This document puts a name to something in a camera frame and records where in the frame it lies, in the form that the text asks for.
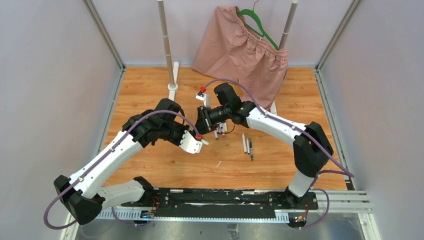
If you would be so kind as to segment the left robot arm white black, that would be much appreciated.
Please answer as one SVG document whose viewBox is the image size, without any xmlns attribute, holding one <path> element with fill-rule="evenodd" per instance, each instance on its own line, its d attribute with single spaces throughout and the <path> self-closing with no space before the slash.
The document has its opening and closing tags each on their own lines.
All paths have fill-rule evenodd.
<svg viewBox="0 0 424 240">
<path fill-rule="evenodd" d="M 104 186 L 104 182 L 129 158 L 158 140 L 196 154 L 202 147 L 202 138 L 195 125 L 184 116 L 181 106 L 163 98 L 156 109 L 130 117 L 112 142 L 82 169 L 70 177 L 58 176 L 53 183 L 57 197 L 48 209 L 60 201 L 76 223 L 85 225 L 102 211 L 124 203 L 155 206 L 154 188 L 141 176 L 113 186 Z"/>
</svg>

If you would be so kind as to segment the red cap white marker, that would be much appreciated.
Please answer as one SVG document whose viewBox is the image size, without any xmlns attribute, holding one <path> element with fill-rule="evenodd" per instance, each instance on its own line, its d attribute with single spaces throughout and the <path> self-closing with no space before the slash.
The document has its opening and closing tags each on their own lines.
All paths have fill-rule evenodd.
<svg viewBox="0 0 424 240">
<path fill-rule="evenodd" d="M 246 146 L 246 153 L 249 155 L 251 153 L 251 150 L 250 150 L 250 142 L 248 138 L 245 139 L 245 146 Z"/>
</svg>

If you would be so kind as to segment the grey clear-cap pen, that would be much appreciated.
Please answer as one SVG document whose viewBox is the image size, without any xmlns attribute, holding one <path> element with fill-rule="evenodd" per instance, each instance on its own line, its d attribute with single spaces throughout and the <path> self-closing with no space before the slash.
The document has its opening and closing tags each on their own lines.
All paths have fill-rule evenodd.
<svg viewBox="0 0 424 240">
<path fill-rule="evenodd" d="M 250 152 L 250 160 L 254 161 L 254 153 L 253 153 L 253 142 L 252 137 L 248 138 L 249 152 Z"/>
</svg>

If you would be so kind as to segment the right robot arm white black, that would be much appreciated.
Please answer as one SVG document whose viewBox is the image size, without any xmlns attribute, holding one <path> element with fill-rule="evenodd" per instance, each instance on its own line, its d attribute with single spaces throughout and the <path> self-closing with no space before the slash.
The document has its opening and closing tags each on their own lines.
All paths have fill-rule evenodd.
<svg viewBox="0 0 424 240">
<path fill-rule="evenodd" d="M 292 147 L 296 172 L 284 191 L 282 202 L 292 209 L 301 207 L 315 178 L 334 154 L 322 126 L 314 121 L 309 124 L 289 121 L 251 100 L 242 101 L 228 83 L 214 88 L 220 105 L 211 108 L 205 91 L 202 87 L 195 96 L 203 101 L 203 106 L 197 109 L 195 124 L 202 135 L 231 120 L 235 125 L 261 131 Z"/>
</svg>

